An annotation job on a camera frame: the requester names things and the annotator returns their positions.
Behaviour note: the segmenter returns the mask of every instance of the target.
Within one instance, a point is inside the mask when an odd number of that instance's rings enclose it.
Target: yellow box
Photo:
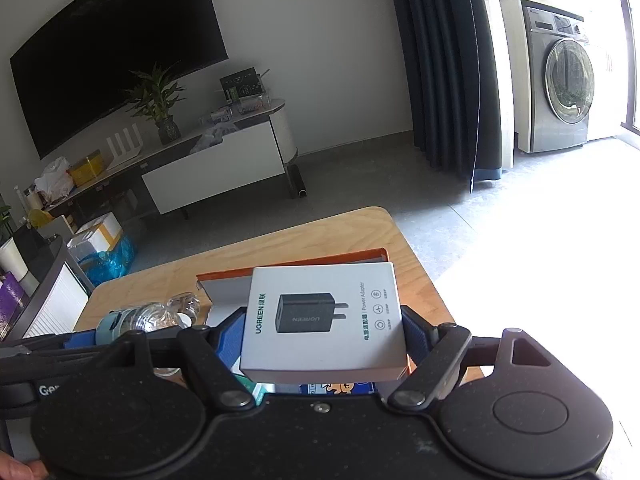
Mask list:
[[[69,173],[74,180],[76,186],[80,187],[86,184],[92,178],[97,177],[104,170],[102,163],[102,154],[100,150],[95,150],[90,155],[78,160],[71,168]]]

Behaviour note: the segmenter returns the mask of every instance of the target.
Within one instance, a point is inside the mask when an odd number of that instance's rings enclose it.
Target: blue plastic bag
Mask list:
[[[78,262],[95,286],[125,276],[136,256],[133,243],[123,235],[112,251],[89,254]]]

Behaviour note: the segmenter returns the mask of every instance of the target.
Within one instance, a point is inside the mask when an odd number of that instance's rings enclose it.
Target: finger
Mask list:
[[[29,462],[27,466],[33,472],[33,480],[44,480],[49,476],[49,472],[47,472],[47,468],[44,467],[42,460],[34,460],[33,462]]]
[[[33,480],[33,471],[29,466],[18,462],[11,456],[0,455],[0,479],[2,480]]]

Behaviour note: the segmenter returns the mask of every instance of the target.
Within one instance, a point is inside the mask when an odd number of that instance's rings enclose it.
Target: white box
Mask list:
[[[394,381],[406,366],[392,263],[254,269],[240,359],[252,381]]]
[[[120,223],[113,213],[107,213],[84,224],[66,246],[79,262],[89,254],[111,251],[121,236]]]
[[[104,228],[107,229],[108,234],[114,240],[120,237],[120,234],[122,233],[122,227],[113,213],[106,213],[104,215],[98,216],[98,218],[94,218],[93,220],[87,222],[78,229],[78,234],[100,224],[102,224]]]

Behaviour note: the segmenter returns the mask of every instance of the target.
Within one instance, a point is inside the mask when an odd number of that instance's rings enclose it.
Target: television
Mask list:
[[[125,104],[130,72],[174,78],[227,59],[211,0],[74,0],[11,57],[40,158]]]

